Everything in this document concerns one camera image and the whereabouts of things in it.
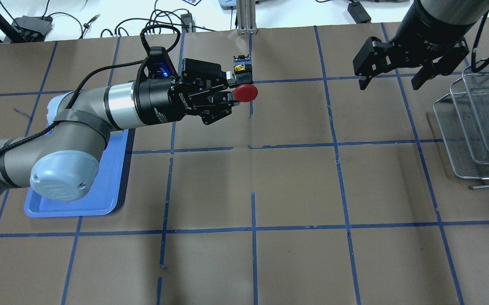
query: red button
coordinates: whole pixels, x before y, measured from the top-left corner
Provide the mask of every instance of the red button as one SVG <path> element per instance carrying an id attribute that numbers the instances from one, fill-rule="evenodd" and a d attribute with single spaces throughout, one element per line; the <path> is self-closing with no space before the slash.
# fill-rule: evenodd
<path id="1" fill-rule="evenodd" d="M 233 97 L 236 100 L 243 103 L 252 102 L 258 96 L 258 88 L 254 87 L 254 85 L 250 85 L 249 83 L 245 83 L 240 85 L 233 91 Z"/>

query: stacked wire tray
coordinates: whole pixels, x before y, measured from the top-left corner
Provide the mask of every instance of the stacked wire tray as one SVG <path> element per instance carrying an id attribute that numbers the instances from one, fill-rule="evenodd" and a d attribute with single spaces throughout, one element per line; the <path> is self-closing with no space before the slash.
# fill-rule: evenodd
<path id="1" fill-rule="evenodd" d="M 465 69 L 434 105 L 456 176 L 489 179 L 489 71 Z"/>

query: blue tray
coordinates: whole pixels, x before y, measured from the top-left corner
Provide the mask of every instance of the blue tray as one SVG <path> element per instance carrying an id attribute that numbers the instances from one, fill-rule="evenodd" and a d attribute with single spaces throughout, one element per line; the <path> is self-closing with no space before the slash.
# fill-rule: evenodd
<path id="1" fill-rule="evenodd" d="M 24 213 L 30 217 L 95 216 L 111 212 L 118 202 L 128 130 L 111 135 L 100 170 L 88 194 L 76 201 L 51 200 L 28 189 Z"/>

